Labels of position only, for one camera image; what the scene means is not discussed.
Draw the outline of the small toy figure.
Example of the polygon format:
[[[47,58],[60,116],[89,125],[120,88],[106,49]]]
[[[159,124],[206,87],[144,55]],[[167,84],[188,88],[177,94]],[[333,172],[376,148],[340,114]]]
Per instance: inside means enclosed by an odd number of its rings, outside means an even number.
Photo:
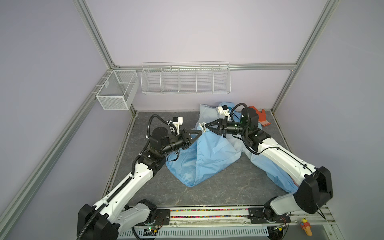
[[[307,236],[313,236],[311,224],[308,222],[307,219],[302,218],[300,225],[302,230],[305,231]]]

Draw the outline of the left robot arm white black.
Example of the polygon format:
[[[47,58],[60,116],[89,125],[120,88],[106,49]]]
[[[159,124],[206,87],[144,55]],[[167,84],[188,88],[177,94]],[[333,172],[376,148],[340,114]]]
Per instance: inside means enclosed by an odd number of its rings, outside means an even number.
[[[201,130],[180,129],[173,121],[152,115],[147,126],[147,142],[134,159],[131,172],[94,205],[85,204],[78,213],[78,240],[116,240],[137,224],[156,220],[157,206],[141,200],[126,209],[131,198],[165,165],[169,156],[191,147]]]

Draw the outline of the white ventilation grille strip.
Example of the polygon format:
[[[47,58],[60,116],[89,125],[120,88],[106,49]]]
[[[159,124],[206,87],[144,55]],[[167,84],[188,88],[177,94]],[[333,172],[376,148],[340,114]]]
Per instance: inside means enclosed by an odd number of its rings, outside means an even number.
[[[221,239],[236,237],[268,237],[267,227],[200,227],[200,228],[161,228],[154,236],[148,228],[135,228],[142,240],[170,240],[170,239]]]

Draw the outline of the light blue zip jacket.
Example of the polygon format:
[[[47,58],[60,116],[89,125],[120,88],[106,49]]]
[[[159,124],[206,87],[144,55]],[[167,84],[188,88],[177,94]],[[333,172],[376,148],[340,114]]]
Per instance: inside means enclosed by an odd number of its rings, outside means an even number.
[[[294,193],[298,190],[295,181],[273,161],[263,155],[251,154],[241,140],[231,135],[224,138],[210,131],[203,133],[188,149],[180,150],[179,155],[170,155],[166,165],[184,185],[194,187],[236,162],[242,153],[284,191]]]

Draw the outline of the white mesh box basket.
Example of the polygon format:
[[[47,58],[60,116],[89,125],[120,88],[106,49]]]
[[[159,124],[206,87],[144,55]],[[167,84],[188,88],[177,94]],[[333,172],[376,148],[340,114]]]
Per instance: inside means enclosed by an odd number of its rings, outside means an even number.
[[[104,110],[129,111],[139,85],[136,71],[112,70],[96,97]]]

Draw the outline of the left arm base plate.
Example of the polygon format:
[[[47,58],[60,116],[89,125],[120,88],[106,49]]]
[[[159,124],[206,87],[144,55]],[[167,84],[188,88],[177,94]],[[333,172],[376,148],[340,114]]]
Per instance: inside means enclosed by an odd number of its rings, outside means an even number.
[[[143,222],[144,225],[169,225],[171,219],[170,209],[157,209],[150,212],[149,217]]]

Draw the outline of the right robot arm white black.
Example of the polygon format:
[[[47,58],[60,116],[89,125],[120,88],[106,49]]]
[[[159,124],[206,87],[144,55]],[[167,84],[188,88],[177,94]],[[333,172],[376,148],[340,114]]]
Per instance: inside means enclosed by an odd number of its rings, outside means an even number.
[[[202,122],[200,126],[219,136],[235,136],[251,154],[268,158],[298,184],[298,190],[294,193],[274,197],[265,203],[259,218],[274,223],[285,214],[295,211],[321,213],[322,206],[334,196],[331,172],[325,167],[317,168],[301,160],[279,145],[271,135],[259,128],[259,116],[259,111],[241,103],[231,110],[224,107],[221,118],[209,123]]]

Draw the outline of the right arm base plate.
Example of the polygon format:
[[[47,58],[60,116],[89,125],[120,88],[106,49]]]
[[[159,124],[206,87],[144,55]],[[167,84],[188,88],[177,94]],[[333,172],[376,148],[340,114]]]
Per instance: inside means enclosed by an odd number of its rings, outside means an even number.
[[[252,224],[288,224],[291,222],[289,214],[278,215],[270,208],[251,207],[248,208],[249,216]]]

